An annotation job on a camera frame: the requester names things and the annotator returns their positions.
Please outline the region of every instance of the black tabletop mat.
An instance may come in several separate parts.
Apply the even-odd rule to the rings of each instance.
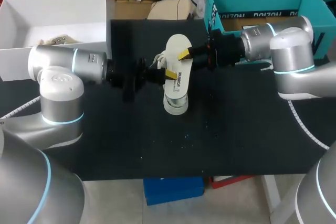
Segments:
[[[122,69],[131,58],[148,63],[173,34],[202,44],[202,20],[114,21],[112,52]],[[45,152],[83,180],[306,173],[324,149],[308,138],[272,71],[252,64],[193,72],[189,108],[181,116],[163,107],[162,87],[147,84],[133,104],[108,85],[86,86],[83,137]],[[0,115],[38,96],[30,81],[0,82]],[[327,145],[336,135],[336,99],[294,102],[302,121]],[[20,115],[38,112],[35,104]]]

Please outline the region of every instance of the cardboard box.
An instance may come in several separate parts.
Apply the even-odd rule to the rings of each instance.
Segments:
[[[323,0],[206,0],[206,28],[226,31],[221,19],[306,16],[314,30],[313,53],[323,58],[336,36],[336,19]],[[240,35],[240,30],[226,31]]]
[[[68,35],[80,41],[59,45],[105,51],[111,58],[106,0],[4,0],[0,7],[0,77],[30,79],[28,56],[39,41]]]
[[[113,19],[145,19],[151,11],[152,1],[119,0],[115,2]]]

